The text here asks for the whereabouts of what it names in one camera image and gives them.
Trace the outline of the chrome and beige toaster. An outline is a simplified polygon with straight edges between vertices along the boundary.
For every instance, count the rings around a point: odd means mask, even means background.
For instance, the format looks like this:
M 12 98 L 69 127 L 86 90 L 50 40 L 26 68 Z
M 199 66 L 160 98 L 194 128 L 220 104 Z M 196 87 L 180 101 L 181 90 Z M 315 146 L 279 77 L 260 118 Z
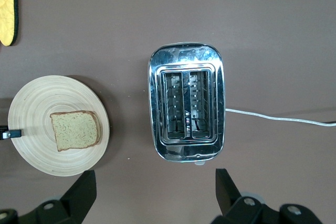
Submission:
M 225 78 L 216 48 L 200 42 L 162 46 L 148 63 L 153 143 L 166 161 L 204 164 L 225 140 Z

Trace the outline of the yellow quilted oven mitt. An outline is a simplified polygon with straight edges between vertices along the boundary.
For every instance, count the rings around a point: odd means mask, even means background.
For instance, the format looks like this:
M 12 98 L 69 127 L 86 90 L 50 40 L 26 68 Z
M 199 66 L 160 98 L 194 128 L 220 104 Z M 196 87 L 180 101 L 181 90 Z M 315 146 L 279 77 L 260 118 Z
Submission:
M 18 36 L 18 0 L 0 0 L 0 43 L 12 46 Z

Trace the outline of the round wooden plate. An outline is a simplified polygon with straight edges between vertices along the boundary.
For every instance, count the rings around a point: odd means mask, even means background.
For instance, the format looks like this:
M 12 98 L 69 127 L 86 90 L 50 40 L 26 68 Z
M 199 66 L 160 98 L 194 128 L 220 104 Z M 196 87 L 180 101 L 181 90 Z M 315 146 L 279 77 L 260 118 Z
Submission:
M 93 147 L 58 151 L 50 115 L 92 111 L 101 123 L 101 139 Z M 91 169 L 104 155 L 110 137 L 107 112 L 98 96 L 82 82 L 65 76 L 44 76 L 24 85 L 8 112 L 10 130 L 21 130 L 12 142 L 34 168 L 54 176 L 73 176 Z

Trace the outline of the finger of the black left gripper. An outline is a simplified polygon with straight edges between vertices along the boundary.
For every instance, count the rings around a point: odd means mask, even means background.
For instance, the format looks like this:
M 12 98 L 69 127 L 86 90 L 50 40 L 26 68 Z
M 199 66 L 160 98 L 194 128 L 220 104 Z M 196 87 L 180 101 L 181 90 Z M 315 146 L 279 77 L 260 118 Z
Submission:
M 9 130 L 7 125 L 0 125 L 0 140 L 9 138 L 19 138 L 22 136 L 21 130 Z

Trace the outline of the brown toast slice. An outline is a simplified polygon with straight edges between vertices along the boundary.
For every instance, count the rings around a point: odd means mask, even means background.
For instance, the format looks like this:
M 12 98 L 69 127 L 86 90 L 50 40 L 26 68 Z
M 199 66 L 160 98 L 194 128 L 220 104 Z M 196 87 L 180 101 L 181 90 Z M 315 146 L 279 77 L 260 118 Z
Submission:
M 56 112 L 50 115 L 57 150 L 85 149 L 101 140 L 101 125 L 92 111 Z

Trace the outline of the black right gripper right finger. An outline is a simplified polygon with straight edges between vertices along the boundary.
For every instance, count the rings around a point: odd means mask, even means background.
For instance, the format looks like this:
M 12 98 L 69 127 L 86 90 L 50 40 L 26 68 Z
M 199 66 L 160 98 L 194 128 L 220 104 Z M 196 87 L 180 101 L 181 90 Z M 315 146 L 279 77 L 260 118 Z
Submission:
M 221 215 L 211 224 L 322 224 L 307 207 L 283 204 L 278 211 L 255 197 L 242 196 L 226 169 L 216 169 L 216 199 Z

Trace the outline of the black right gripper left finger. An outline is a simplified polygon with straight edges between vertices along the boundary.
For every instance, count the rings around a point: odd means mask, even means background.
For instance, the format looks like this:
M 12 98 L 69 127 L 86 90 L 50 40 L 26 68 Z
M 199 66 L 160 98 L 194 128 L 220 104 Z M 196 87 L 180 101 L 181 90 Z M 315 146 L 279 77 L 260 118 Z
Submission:
M 27 214 L 0 209 L 0 224 L 82 224 L 95 200 L 95 171 L 87 170 L 60 199 L 48 200 Z

